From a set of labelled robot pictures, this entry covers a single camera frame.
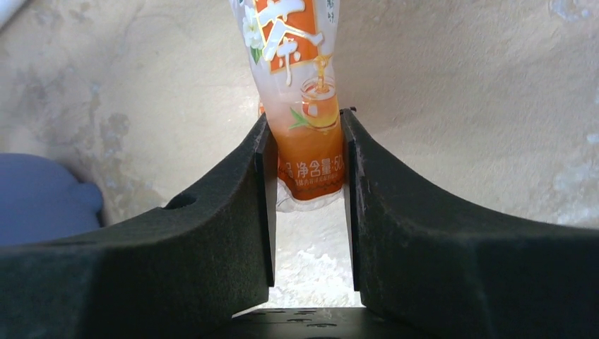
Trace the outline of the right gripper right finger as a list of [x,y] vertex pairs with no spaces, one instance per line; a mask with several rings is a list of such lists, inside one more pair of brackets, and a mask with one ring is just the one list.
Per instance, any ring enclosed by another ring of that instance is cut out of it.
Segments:
[[438,338],[597,338],[598,231],[503,214],[443,190],[341,114],[354,288]]

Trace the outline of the tall orange bottle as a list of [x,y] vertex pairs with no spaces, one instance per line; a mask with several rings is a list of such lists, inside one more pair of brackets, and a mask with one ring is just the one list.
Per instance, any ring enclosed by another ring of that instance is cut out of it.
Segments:
[[339,1],[231,1],[278,147],[280,212],[322,208],[345,181],[333,67]]

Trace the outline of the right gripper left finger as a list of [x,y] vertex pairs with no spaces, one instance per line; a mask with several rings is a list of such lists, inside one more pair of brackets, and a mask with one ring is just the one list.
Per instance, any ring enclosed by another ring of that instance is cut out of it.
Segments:
[[165,207],[1,250],[2,338],[198,338],[268,299],[276,144],[264,117]]

